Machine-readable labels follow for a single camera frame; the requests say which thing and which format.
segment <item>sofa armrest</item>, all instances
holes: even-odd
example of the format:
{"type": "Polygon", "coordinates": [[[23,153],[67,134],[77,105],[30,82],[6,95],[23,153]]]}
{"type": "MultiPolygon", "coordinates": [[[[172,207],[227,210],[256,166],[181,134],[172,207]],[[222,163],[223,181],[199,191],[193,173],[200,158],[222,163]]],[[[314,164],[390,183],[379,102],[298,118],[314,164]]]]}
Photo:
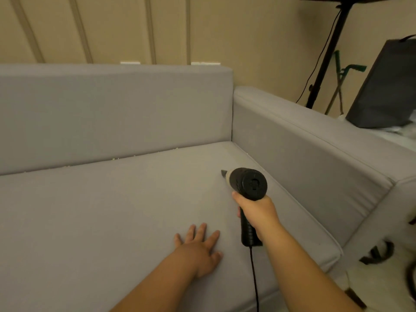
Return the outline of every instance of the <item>sofa armrest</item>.
{"type": "Polygon", "coordinates": [[[416,205],[415,153],[258,89],[235,89],[232,141],[343,247],[375,221],[369,215],[371,245],[416,205]]]}

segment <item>white floor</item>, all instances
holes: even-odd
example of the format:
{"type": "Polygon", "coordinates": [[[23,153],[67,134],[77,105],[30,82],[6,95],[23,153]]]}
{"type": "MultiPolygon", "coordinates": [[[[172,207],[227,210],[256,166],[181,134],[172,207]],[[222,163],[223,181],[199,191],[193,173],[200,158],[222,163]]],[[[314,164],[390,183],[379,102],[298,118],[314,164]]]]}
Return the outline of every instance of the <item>white floor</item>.
{"type": "Polygon", "coordinates": [[[378,265],[358,262],[336,283],[343,290],[353,289],[367,305],[367,312],[414,312],[415,304],[408,295],[405,283],[405,269],[415,258],[415,251],[395,244],[394,255],[386,262],[378,265]]]}

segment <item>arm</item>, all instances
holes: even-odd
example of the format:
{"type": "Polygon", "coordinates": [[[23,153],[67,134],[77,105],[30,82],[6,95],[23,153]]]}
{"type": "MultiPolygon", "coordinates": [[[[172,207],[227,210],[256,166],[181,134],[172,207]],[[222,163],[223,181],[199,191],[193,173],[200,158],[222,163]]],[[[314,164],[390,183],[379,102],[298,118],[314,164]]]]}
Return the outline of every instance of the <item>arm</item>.
{"type": "Polygon", "coordinates": [[[180,235],[176,234],[175,251],[166,257],[111,312],[176,311],[180,299],[192,280],[211,273],[223,257],[221,252],[210,254],[220,236],[220,231],[215,231],[206,241],[203,241],[206,227],[206,223],[203,223],[194,238],[195,225],[191,225],[186,234],[185,243],[182,243],[180,235]]]}
{"type": "Polygon", "coordinates": [[[290,312],[361,311],[280,224],[268,196],[251,201],[233,192],[232,197],[263,241],[290,312]]]}

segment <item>black stand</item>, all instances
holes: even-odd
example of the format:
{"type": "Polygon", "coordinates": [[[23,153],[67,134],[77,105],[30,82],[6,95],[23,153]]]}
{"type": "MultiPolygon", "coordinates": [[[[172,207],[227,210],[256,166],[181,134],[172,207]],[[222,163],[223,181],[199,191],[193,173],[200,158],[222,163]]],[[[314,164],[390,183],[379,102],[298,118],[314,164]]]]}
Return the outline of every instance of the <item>black stand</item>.
{"type": "Polygon", "coordinates": [[[340,39],[342,29],[344,28],[344,24],[346,22],[346,18],[348,17],[349,11],[351,10],[353,5],[354,3],[345,2],[337,6],[337,8],[341,9],[340,17],[338,18],[338,22],[336,22],[334,33],[332,34],[330,43],[324,56],[324,60],[322,61],[315,83],[312,86],[312,90],[309,94],[308,102],[306,103],[306,107],[309,109],[312,109],[316,97],[318,96],[319,90],[321,89],[321,84],[324,80],[328,66],[330,65],[332,55],[335,52],[336,44],[340,39]]]}

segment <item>seat cushion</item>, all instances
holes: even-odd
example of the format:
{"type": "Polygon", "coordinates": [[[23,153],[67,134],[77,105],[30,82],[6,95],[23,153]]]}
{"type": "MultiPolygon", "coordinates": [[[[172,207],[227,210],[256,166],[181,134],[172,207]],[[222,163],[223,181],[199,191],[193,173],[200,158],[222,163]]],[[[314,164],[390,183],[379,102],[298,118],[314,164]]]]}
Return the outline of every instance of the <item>seat cushion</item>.
{"type": "MultiPolygon", "coordinates": [[[[262,171],[283,225],[323,268],[341,249],[232,142],[0,177],[0,310],[108,311],[173,251],[195,223],[221,231],[224,252],[181,311],[230,311],[255,301],[248,248],[221,169],[262,171]]],[[[253,249],[260,297],[277,290],[264,247],[253,249]]]]}

